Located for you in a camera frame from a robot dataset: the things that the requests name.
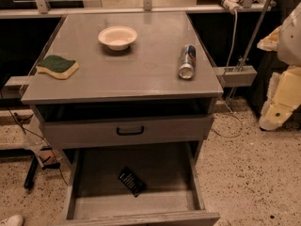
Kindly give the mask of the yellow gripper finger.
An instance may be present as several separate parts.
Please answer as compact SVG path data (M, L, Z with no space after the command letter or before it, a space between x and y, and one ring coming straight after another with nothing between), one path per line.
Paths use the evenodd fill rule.
M300 31L293 27L276 28L260 40L259 49L276 52L277 58L288 68L283 73L272 73L267 90L267 100L261 109L259 126L271 131L281 127L301 105L301 51Z

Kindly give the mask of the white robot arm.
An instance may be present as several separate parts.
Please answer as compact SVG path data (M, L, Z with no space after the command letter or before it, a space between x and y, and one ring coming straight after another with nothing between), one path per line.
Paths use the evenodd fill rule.
M271 131L281 127L301 105L301 3L257 47L275 51L277 58L288 65L283 73L272 74L261 109L259 126Z

